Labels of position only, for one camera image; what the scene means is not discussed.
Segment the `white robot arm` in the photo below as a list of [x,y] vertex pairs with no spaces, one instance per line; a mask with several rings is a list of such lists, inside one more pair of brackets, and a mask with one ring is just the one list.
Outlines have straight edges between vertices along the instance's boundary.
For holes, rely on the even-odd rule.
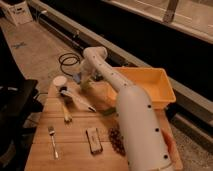
[[129,171],[175,171],[148,93],[110,66],[105,47],[83,50],[82,70],[97,70],[117,92],[116,112]]

